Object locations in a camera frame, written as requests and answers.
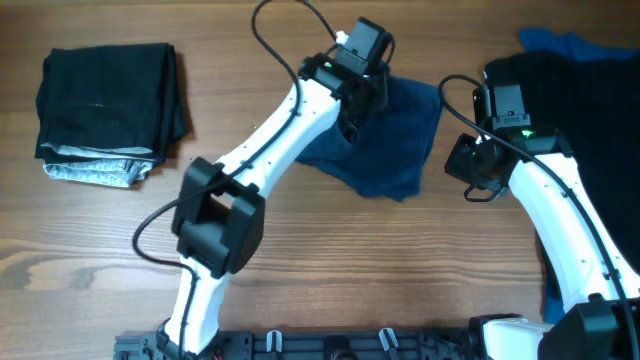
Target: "wooden table top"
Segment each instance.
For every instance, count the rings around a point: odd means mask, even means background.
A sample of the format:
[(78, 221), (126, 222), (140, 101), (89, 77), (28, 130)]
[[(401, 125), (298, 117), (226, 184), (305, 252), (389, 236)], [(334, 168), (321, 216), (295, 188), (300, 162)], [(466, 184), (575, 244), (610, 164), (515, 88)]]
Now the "wooden table top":
[[(252, 37), (254, 1), (26, 0), (0, 7), (0, 358), (110, 359), (113, 337), (154, 329), (170, 316), (179, 274), (137, 258), (137, 224), (176, 197), (196, 156), (215, 161), (246, 139), (290, 88)], [(17, 3), (9, 0), (9, 5)], [(638, 45), (640, 5), (630, 1), (322, 1), (336, 29), (358, 16), (397, 39), (393, 73), (437, 84), (522, 51), (517, 30), (576, 31), (596, 43)], [(294, 68), (331, 45), (300, 4), (261, 13), (264, 37)], [(49, 180), (33, 159), (35, 95), (52, 47), (169, 42), (195, 132), (175, 156), (130, 190)], [(471, 86), (452, 83), (452, 104), (472, 114)], [(543, 268), (533, 226), (507, 196), (462, 197), (444, 174), (463, 124), (445, 113), (422, 173), (420, 196), (364, 199), (320, 171), (294, 164), (268, 200), (265, 236), (222, 306), (227, 330), (462, 325), (518, 312), (541, 318)], [(171, 213), (143, 247), (177, 258)]]

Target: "stack of folded clothes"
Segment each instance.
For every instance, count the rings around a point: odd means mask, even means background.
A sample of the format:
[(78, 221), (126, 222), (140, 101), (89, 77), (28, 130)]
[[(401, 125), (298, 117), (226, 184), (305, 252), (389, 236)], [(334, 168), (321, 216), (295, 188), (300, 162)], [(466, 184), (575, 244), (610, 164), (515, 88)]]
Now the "stack of folded clothes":
[(185, 134), (172, 45), (53, 49), (35, 157), (52, 179), (129, 187)]

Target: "blue cloth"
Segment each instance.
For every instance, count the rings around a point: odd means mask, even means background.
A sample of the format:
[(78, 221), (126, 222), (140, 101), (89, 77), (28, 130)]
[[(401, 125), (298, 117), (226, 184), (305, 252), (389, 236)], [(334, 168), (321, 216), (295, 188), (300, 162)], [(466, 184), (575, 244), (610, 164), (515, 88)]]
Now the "blue cloth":
[[(528, 28), (518, 32), (520, 43), (527, 51), (546, 50), (569, 59), (583, 62), (605, 59), (630, 59), (640, 49), (608, 48), (589, 43), (573, 32), (555, 35), (548, 29)], [(564, 316), (562, 298), (551, 290), (551, 281), (545, 283), (544, 320), (556, 324)]]
[(518, 32), (520, 43), (527, 51), (547, 50), (576, 61), (630, 59), (640, 49), (609, 48), (594, 45), (575, 33), (555, 35), (548, 29), (528, 28)]
[(362, 122), (352, 142), (336, 122), (296, 160), (337, 177), (361, 196), (402, 201), (418, 195), (442, 104), (431, 85), (389, 77), (388, 86), (387, 108)]

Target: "dark blue fabric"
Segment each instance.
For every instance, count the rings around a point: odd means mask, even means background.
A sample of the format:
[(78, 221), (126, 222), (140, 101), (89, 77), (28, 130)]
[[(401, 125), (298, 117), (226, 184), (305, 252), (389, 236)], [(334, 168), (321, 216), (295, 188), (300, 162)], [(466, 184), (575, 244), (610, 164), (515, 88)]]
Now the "dark blue fabric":
[(387, 109), (366, 119), (352, 143), (336, 123), (312, 141), (297, 161), (337, 177), (361, 196), (402, 201), (418, 195), (442, 104), (431, 85), (396, 77), (390, 77), (388, 84)]
[[(640, 49), (608, 48), (589, 43), (573, 32), (555, 35), (548, 29), (528, 28), (518, 32), (520, 43), (527, 51), (546, 50), (569, 59), (583, 62), (606, 59), (630, 59), (640, 54)], [(562, 298), (551, 295), (549, 281), (545, 284), (544, 320), (557, 323), (565, 314)]]
[(520, 43), (527, 51), (547, 50), (576, 61), (630, 59), (640, 49), (608, 48), (593, 45), (575, 33), (555, 35), (548, 29), (528, 28), (518, 32)]

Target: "blue fabric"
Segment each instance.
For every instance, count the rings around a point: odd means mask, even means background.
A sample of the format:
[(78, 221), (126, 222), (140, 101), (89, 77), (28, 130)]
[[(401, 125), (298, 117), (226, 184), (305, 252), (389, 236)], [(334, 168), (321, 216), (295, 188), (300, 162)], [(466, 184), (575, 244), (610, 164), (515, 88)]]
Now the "blue fabric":
[(518, 32), (520, 43), (527, 51), (547, 50), (576, 61), (630, 59), (640, 49), (608, 48), (593, 45), (575, 33), (555, 35), (548, 29), (528, 28)]
[(336, 122), (296, 160), (337, 177), (361, 196), (402, 201), (418, 195), (442, 104), (431, 85), (389, 77), (388, 86), (387, 109), (369, 116), (352, 142), (345, 139)]
[[(630, 59), (640, 54), (640, 49), (608, 48), (589, 43), (573, 32), (555, 35), (548, 29), (528, 28), (518, 32), (520, 43), (527, 51), (546, 50), (569, 59), (583, 62), (606, 59)], [(544, 320), (556, 324), (564, 316), (561, 297), (554, 296), (550, 281), (545, 284)]]

